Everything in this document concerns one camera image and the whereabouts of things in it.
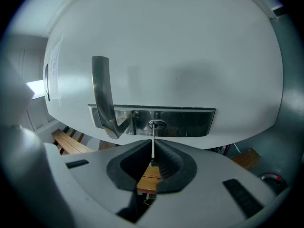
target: gray wall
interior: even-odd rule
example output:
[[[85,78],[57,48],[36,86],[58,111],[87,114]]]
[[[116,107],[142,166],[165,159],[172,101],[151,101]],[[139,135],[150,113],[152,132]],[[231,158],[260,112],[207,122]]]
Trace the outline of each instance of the gray wall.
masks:
[[[271,23],[279,42],[284,72],[279,114],[273,127],[239,142],[238,146],[243,150],[254,148],[262,157],[263,170],[280,174],[291,184],[301,167],[304,152],[304,46],[288,15]]]
[[[7,34],[1,45],[4,56],[25,83],[43,79],[43,61],[47,38]],[[51,133],[65,125],[48,114],[44,97],[31,100],[20,122],[45,143],[52,143]]]

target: wooden bench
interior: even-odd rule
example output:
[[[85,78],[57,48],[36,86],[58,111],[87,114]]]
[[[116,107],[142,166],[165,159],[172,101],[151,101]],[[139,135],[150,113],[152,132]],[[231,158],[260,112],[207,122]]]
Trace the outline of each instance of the wooden bench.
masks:
[[[78,141],[71,138],[66,133],[61,131],[60,129],[57,129],[56,131],[54,131],[52,133],[52,135],[53,135],[54,139],[57,141],[58,145],[60,145],[68,154],[80,154],[80,153],[94,152],[94,150],[79,143]]]

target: white label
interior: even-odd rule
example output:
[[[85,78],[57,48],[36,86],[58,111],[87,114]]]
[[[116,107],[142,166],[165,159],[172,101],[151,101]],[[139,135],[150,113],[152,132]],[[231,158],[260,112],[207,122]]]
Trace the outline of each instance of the white label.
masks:
[[[49,74],[48,74],[48,92],[50,100],[59,100],[61,99],[61,95],[58,90],[58,59],[59,52],[61,47],[62,39],[58,42],[58,44],[52,50],[49,56]]]

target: black slot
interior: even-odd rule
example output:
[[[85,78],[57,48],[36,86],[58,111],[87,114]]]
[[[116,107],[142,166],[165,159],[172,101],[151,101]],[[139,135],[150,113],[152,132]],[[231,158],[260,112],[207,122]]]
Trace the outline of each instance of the black slot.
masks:
[[[50,99],[49,99],[49,92],[48,92],[48,64],[46,65],[44,73],[45,73],[44,78],[47,80],[47,89],[46,89],[47,98],[48,98],[48,101],[50,101]]]
[[[66,166],[67,166],[68,169],[71,169],[71,168],[74,168],[74,167],[86,165],[88,163],[89,162],[87,160],[79,160],[79,161],[66,163]]]
[[[224,181],[223,184],[248,218],[263,208],[238,180],[230,179]]]

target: white wall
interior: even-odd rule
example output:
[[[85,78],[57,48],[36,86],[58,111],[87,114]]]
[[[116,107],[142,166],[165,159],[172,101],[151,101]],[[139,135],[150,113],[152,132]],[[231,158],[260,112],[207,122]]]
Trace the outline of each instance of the white wall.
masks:
[[[7,35],[2,52],[24,82],[43,79],[43,60],[47,38]],[[52,143],[51,133],[65,125],[48,114],[45,98],[31,100],[21,120],[21,126],[34,131],[43,142]]]
[[[95,150],[95,151],[98,151],[99,142],[100,142],[99,139],[93,138],[93,137],[88,136],[88,135],[84,135],[84,137],[81,141],[81,143],[84,144],[86,147],[88,147],[92,150]]]

